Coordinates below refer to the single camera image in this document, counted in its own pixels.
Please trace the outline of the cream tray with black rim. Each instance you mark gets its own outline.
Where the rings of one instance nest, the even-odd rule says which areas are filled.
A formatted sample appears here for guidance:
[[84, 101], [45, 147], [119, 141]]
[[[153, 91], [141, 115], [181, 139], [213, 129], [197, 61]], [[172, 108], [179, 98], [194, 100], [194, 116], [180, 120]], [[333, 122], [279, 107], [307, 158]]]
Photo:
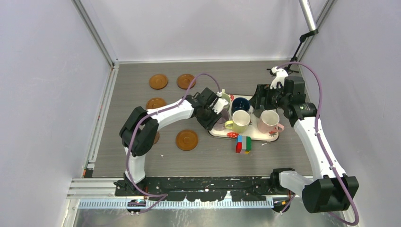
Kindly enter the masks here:
[[[257, 122], [259, 121], [259, 118], [256, 117], [253, 114], [253, 107], [251, 106], [249, 111], [248, 111], [251, 121], [249, 126], [247, 127], [246, 131], [243, 133], [240, 133], [239, 135], [243, 136], [248, 136], [254, 141], [262, 141], [262, 142], [274, 142], [279, 138], [279, 132], [267, 132], [267, 133], [261, 133], [258, 128], [257, 128]], [[231, 129], [225, 129], [221, 131], [215, 130], [213, 128], [212, 130], [208, 131], [208, 133], [216, 138], [224, 138], [224, 139], [234, 139], [234, 137], [229, 137], [228, 134], [232, 133]]]

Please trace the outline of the multicolour toy brick block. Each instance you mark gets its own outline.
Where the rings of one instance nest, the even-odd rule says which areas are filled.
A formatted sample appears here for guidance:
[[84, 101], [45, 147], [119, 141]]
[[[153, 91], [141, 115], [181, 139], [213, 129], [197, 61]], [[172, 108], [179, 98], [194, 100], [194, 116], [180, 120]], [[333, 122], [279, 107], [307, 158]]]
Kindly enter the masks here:
[[252, 139], [239, 135], [236, 139], [235, 152], [237, 154], [249, 154], [252, 149]]

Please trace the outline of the dark brown wooden coaster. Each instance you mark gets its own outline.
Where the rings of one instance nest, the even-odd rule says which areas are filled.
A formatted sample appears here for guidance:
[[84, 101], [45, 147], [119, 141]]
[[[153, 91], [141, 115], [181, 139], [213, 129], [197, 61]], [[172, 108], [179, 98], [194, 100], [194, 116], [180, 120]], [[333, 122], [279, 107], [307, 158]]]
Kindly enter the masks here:
[[156, 143], [159, 141], [159, 138], [160, 138], [160, 133], [159, 133], [159, 132], [157, 132], [157, 133], [156, 133], [156, 135], [155, 135], [155, 138], [154, 138], [153, 144], [156, 144]]

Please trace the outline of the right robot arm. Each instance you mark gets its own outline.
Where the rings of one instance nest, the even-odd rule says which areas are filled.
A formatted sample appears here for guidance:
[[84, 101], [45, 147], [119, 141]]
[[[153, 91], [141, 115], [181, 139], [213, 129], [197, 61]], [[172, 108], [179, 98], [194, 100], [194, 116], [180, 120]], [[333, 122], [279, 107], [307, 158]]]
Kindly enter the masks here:
[[335, 158], [322, 129], [319, 107], [306, 101], [305, 81], [301, 77], [289, 76], [271, 84], [258, 84], [250, 104], [259, 113], [283, 110], [301, 139], [312, 167], [312, 179], [290, 167], [274, 169], [270, 175], [270, 189], [274, 193], [289, 190], [299, 195], [309, 213], [356, 207], [353, 199], [359, 188], [358, 180], [347, 176]]

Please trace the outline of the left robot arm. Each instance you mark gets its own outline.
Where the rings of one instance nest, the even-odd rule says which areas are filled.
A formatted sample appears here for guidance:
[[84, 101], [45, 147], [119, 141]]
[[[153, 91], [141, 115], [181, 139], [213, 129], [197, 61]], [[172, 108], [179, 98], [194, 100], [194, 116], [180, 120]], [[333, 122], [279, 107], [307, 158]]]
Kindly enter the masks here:
[[134, 196], [144, 192], [145, 157], [160, 129], [180, 120], [196, 118], [204, 129], [211, 130], [222, 116], [221, 111], [226, 104], [222, 92], [215, 93], [205, 88], [193, 96], [186, 93], [178, 101], [160, 108], [136, 107], [119, 132], [125, 151], [124, 180], [127, 190]]

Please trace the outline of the dark green mug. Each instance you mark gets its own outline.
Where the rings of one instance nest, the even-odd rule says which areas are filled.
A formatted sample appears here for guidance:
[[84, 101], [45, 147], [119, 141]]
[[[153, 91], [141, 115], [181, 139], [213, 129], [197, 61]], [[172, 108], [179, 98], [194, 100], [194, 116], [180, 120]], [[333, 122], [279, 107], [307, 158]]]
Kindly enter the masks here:
[[263, 111], [264, 111], [264, 109], [253, 109], [253, 114], [255, 117], [260, 118]]

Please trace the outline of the light green mug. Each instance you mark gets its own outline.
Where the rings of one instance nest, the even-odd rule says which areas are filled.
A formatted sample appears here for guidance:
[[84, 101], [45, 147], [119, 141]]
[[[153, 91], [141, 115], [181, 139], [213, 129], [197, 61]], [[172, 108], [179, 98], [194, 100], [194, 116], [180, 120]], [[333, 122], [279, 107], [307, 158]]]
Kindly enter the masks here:
[[221, 98], [226, 100], [227, 104], [224, 106], [224, 109], [229, 110], [231, 104], [231, 96], [225, 92], [225, 89], [222, 89]]

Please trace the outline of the cream mug yellow handle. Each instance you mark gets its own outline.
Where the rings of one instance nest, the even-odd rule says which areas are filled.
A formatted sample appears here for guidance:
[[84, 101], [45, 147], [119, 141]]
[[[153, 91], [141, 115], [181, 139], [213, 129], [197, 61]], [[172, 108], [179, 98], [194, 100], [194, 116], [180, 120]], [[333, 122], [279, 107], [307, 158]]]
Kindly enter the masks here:
[[233, 113], [232, 120], [225, 122], [225, 128], [241, 134], [247, 130], [250, 121], [251, 117], [247, 111], [238, 110]]

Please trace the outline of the pink mug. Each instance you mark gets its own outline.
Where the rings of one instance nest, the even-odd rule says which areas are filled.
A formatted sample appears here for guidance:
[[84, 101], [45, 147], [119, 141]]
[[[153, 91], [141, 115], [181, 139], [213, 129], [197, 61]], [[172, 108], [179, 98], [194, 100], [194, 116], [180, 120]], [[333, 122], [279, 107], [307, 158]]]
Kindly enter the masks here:
[[283, 132], [285, 127], [279, 123], [280, 118], [277, 112], [273, 110], [265, 110], [261, 113], [258, 123], [257, 129], [261, 133], [269, 133], [269, 132]]

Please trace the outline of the lilac mug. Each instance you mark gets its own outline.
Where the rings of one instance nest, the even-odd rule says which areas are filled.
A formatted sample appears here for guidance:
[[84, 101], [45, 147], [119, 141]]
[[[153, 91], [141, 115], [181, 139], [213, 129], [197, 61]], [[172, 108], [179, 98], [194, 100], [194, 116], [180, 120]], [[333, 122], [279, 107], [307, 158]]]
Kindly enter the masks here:
[[225, 129], [225, 123], [230, 119], [230, 113], [228, 110], [223, 109], [220, 113], [222, 116], [213, 126], [213, 129], [216, 131], [223, 131]]

